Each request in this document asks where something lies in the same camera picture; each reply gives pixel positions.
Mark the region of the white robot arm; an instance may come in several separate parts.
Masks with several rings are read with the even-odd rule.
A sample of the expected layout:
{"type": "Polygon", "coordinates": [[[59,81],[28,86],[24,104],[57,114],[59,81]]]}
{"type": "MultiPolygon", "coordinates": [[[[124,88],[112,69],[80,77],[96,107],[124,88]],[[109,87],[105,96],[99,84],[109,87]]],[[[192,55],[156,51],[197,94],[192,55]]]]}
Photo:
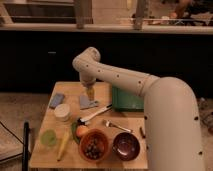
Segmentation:
{"type": "Polygon", "coordinates": [[[143,99],[148,169],[205,171],[199,110],[191,87],[175,77],[102,64],[100,58],[99,51],[89,47],[72,66],[85,87],[102,80],[143,99]]]}

